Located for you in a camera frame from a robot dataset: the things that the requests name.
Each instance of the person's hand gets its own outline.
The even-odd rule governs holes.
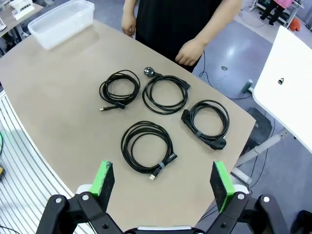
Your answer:
[[[121,28],[124,34],[132,37],[136,33],[137,20],[134,14],[123,13]]]
[[[199,39],[194,38],[182,46],[175,60],[179,64],[193,66],[203,54],[204,49],[205,44]]]

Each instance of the corrugated metal surface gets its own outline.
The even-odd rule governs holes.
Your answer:
[[[0,165],[5,169],[0,182],[0,225],[32,234],[51,195],[70,198],[73,194],[44,160],[4,91],[0,94],[0,132],[4,140]],[[0,229],[0,234],[11,233]],[[93,231],[84,224],[75,233]]]

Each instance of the white plastic container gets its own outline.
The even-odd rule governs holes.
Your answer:
[[[94,4],[71,0],[43,14],[28,24],[39,44],[50,50],[93,23]]]

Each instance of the orange bag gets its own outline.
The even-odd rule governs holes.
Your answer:
[[[300,31],[301,23],[300,20],[298,20],[296,17],[293,18],[291,24],[289,25],[289,28],[294,31]]]

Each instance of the black apron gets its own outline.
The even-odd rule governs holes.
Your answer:
[[[206,26],[221,0],[140,0],[136,40],[171,61]],[[193,66],[183,66],[192,72]]]

